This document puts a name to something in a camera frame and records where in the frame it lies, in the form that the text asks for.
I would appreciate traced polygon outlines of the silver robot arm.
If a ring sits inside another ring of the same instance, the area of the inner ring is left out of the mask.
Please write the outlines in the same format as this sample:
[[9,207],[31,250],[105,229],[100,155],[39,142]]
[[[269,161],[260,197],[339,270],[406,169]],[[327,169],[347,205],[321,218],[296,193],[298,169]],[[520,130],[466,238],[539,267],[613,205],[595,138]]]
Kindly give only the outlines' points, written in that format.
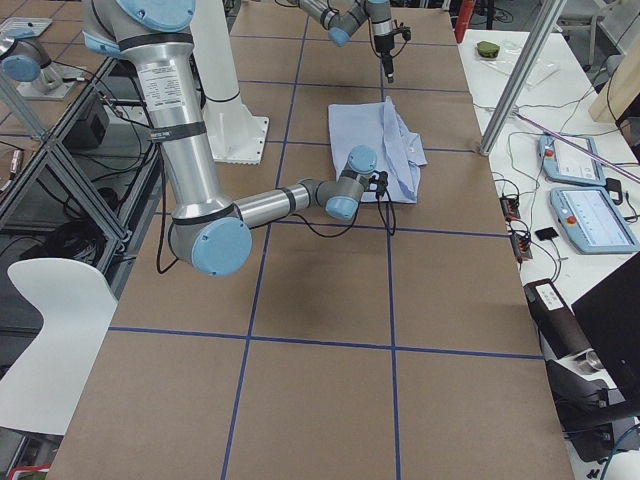
[[[133,64],[176,199],[169,232],[180,261],[209,276],[239,270],[252,248],[251,229],[322,206],[327,214],[353,221],[369,185],[385,174],[375,152],[354,147],[335,181],[304,179],[290,187],[233,201],[220,185],[214,146],[232,131],[248,132],[256,120],[241,103],[223,7],[214,1],[86,1],[86,46]],[[215,120],[201,102],[191,60],[204,56],[205,27],[213,29],[213,54],[221,59],[225,99]]]
[[411,40],[411,29],[392,18],[390,1],[354,1],[345,12],[329,1],[300,0],[288,1],[287,4],[307,13],[338,46],[344,46],[363,25],[367,25],[370,43],[380,60],[384,76],[388,83],[394,82],[395,38],[400,35],[403,45],[406,45]]

